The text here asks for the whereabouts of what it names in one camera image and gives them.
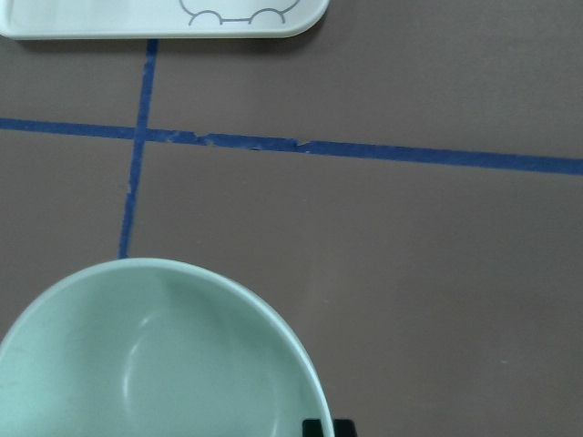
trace plate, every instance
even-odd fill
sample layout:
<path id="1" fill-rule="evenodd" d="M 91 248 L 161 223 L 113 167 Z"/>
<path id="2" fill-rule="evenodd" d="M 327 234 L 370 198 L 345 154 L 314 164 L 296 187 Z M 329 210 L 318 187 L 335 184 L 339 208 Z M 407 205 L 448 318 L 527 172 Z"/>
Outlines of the plate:
<path id="1" fill-rule="evenodd" d="M 295 36 L 329 0 L 0 0 L 14 39 Z"/>

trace blue tape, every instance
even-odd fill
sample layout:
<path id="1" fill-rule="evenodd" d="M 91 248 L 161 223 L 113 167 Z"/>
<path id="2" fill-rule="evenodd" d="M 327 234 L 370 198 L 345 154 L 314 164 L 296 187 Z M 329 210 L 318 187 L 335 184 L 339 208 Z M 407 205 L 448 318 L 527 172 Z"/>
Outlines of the blue tape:
<path id="1" fill-rule="evenodd" d="M 158 40 L 148 40 L 146 64 L 144 65 L 142 88 L 139 97 L 138 121 L 134 133 L 134 148 L 129 169 L 129 191 L 126 195 L 124 218 L 121 224 L 121 234 L 119 236 L 119 259 L 127 258 L 129 253 L 131 231 L 136 213 L 136 203 L 138 201 L 139 178 L 144 157 L 144 145 L 146 144 L 148 136 L 149 109 L 152 101 L 152 90 L 154 88 L 154 73 L 156 71 L 157 53 Z"/>
<path id="2" fill-rule="evenodd" d="M 14 118 L 0 118 L 0 129 L 119 139 L 133 139 L 135 130 L 133 127 L 55 123 L 51 121 L 20 120 Z"/>
<path id="3" fill-rule="evenodd" d="M 293 138 L 249 137 L 228 134 L 198 136 L 194 132 L 164 129 L 149 129 L 148 141 L 194 146 L 305 153 L 328 157 L 384 159 L 462 167 L 583 175 L 583 159 L 576 158 L 536 157 L 466 150 L 379 146 L 330 141 L 311 141 L 300 144 L 298 140 Z"/>

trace black object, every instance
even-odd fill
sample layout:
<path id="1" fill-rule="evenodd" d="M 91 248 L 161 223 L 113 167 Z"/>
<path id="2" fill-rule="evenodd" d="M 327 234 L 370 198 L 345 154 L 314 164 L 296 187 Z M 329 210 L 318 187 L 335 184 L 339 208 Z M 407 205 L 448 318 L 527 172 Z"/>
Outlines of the black object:
<path id="1" fill-rule="evenodd" d="M 350 419 L 334 419 L 336 437 L 358 437 L 354 422 Z M 319 419 L 306 419 L 302 423 L 302 437 L 323 437 Z"/>

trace light green bowl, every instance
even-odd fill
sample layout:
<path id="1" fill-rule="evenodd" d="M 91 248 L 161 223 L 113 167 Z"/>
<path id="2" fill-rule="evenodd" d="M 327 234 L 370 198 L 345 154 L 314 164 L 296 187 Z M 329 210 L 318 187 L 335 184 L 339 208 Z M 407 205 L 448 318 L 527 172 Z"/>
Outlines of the light green bowl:
<path id="1" fill-rule="evenodd" d="M 0 435 L 301 437 L 332 418 L 283 319 L 241 285 L 164 259 L 82 270 L 0 345 Z"/>

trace table surface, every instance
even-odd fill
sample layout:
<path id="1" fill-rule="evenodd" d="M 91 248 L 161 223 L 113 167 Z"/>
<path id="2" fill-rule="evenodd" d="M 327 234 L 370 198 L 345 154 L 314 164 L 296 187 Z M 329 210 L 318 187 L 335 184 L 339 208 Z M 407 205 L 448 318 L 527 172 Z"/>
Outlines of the table surface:
<path id="1" fill-rule="evenodd" d="M 0 337 L 78 269 L 179 259 L 266 299 L 363 437 L 581 435 L 583 4 L 429 3 L 0 38 Z"/>

